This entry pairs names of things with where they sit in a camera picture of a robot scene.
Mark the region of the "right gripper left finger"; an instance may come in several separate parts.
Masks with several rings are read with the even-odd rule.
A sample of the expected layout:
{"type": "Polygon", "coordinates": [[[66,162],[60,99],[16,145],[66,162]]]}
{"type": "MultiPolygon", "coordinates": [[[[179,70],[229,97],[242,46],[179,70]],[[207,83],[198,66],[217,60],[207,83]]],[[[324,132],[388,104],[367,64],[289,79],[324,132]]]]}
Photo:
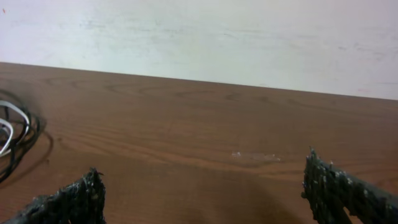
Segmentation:
{"type": "Polygon", "coordinates": [[[39,195],[4,224],[105,224],[106,187],[95,168],[52,195],[39,195]]]}

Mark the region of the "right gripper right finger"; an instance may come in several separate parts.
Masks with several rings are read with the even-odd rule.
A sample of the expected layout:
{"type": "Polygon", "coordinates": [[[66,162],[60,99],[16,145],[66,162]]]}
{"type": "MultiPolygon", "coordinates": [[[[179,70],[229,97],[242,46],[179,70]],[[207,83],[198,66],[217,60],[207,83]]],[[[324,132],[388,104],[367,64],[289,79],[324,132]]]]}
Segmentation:
{"type": "Polygon", "coordinates": [[[306,157],[301,197],[308,200],[313,219],[322,224],[397,223],[397,197],[326,163],[314,148],[306,157]]]}

